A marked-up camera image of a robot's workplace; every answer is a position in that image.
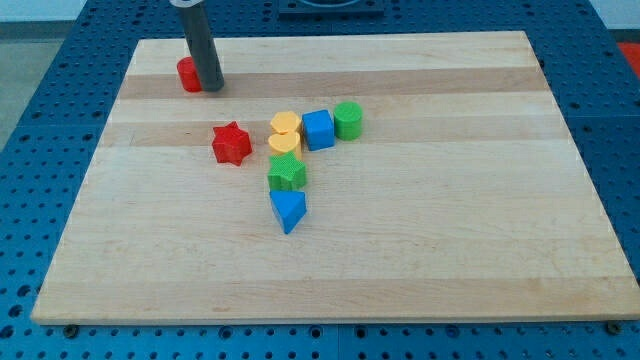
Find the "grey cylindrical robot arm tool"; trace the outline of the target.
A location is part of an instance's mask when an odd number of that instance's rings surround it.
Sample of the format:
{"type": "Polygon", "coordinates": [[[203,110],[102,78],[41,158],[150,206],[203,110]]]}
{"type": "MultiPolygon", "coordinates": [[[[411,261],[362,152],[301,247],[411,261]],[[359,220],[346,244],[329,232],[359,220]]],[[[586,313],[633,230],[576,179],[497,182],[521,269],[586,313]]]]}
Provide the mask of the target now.
{"type": "Polygon", "coordinates": [[[225,81],[209,26],[204,0],[170,0],[181,21],[201,88],[217,92],[225,81]]]}

